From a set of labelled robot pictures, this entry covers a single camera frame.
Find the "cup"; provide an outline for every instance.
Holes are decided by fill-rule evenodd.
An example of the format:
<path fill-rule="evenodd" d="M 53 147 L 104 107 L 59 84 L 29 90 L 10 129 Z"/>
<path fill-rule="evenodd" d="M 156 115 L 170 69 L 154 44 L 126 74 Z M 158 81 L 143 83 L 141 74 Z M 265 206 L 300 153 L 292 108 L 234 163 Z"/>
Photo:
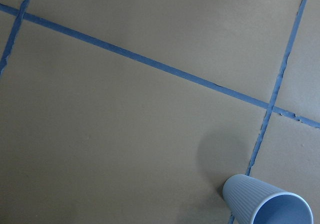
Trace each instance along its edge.
<path fill-rule="evenodd" d="M 246 175 L 230 177 L 222 194 L 239 224 L 314 223 L 302 197 Z"/>

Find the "ribbed cup side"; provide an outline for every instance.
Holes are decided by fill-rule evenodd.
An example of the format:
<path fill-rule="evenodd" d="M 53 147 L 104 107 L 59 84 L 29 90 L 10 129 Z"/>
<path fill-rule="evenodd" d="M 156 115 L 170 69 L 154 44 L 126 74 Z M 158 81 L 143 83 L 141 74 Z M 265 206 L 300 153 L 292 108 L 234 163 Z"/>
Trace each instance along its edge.
<path fill-rule="evenodd" d="M 224 199 L 239 224 L 249 224 L 254 210 L 261 202 L 272 194 L 285 192 L 263 181 L 243 177 L 229 190 Z"/>

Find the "light blue cup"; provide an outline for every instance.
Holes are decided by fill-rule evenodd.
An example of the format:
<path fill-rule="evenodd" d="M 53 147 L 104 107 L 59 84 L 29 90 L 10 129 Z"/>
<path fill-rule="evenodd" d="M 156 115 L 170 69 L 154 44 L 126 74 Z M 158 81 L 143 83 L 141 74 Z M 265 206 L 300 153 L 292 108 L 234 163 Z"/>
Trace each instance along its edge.
<path fill-rule="evenodd" d="M 314 223 L 302 197 L 246 175 L 230 177 L 222 193 L 239 224 Z"/>

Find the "floor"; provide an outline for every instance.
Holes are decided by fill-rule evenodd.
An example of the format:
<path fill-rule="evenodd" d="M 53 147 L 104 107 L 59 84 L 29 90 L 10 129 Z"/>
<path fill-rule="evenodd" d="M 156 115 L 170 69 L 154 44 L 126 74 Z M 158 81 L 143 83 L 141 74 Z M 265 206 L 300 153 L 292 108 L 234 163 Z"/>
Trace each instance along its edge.
<path fill-rule="evenodd" d="M 0 0 L 1 54 L 22 1 Z M 320 224 L 319 8 L 30 0 L 0 78 L 0 222 L 228 224 L 244 173 Z"/>

